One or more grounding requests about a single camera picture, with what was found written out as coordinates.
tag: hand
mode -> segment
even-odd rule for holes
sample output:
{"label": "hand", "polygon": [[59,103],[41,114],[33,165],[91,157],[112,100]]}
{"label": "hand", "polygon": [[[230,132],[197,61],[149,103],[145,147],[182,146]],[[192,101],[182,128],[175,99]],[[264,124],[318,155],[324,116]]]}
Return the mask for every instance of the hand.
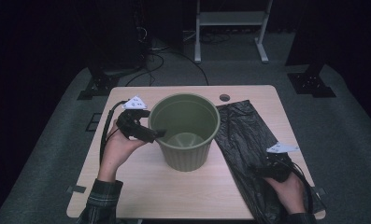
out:
{"label": "hand", "polygon": [[126,138],[116,125],[116,120],[113,122],[113,126],[107,136],[109,139],[107,140],[97,179],[115,182],[118,168],[127,161],[137,148],[144,146],[147,142]]}
{"label": "hand", "polygon": [[305,213],[304,185],[294,173],[290,173],[288,179],[279,183],[273,178],[265,178],[278,194],[278,199],[284,205],[288,214]]}

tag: person's right hand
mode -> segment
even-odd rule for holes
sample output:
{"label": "person's right hand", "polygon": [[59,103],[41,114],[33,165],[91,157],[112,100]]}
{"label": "person's right hand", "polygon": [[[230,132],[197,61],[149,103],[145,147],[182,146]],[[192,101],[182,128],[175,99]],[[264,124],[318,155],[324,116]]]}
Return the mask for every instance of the person's right hand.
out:
{"label": "person's right hand", "polygon": [[305,213],[304,185],[294,173],[290,173],[288,179],[279,183],[273,178],[264,178],[278,194],[278,199],[284,205],[288,214]]}

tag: green plastic bucket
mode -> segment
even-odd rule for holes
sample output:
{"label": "green plastic bucket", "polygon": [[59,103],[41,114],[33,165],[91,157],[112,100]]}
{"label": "green plastic bucket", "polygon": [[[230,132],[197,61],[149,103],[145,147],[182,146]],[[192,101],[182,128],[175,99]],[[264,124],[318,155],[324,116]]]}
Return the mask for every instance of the green plastic bucket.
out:
{"label": "green plastic bucket", "polygon": [[178,93],[153,107],[148,125],[153,130],[166,129],[165,136],[156,139],[165,162],[175,170],[190,172],[205,163],[220,128],[220,114],[205,97]]}

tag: person's left hand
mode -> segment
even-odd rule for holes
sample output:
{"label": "person's left hand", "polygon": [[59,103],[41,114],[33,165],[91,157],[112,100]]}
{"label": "person's left hand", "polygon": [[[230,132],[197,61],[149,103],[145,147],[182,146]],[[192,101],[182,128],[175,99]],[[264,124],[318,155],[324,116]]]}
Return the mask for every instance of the person's left hand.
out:
{"label": "person's left hand", "polygon": [[127,161],[137,148],[144,146],[147,142],[126,138],[116,125],[116,120],[114,120],[107,136],[109,139],[107,140],[97,179],[115,182],[118,168]]}

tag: shirt cuff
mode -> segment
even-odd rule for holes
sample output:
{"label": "shirt cuff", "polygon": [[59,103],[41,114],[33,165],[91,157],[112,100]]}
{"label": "shirt cuff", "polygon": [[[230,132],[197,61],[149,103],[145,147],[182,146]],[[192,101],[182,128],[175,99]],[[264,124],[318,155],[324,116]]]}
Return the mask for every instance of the shirt cuff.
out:
{"label": "shirt cuff", "polygon": [[295,213],[289,215],[287,218],[288,223],[302,223],[302,224],[316,224],[316,218],[310,213]]}
{"label": "shirt cuff", "polygon": [[88,198],[88,204],[110,207],[118,204],[123,183],[116,180],[115,183],[94,180],[92,191]]}

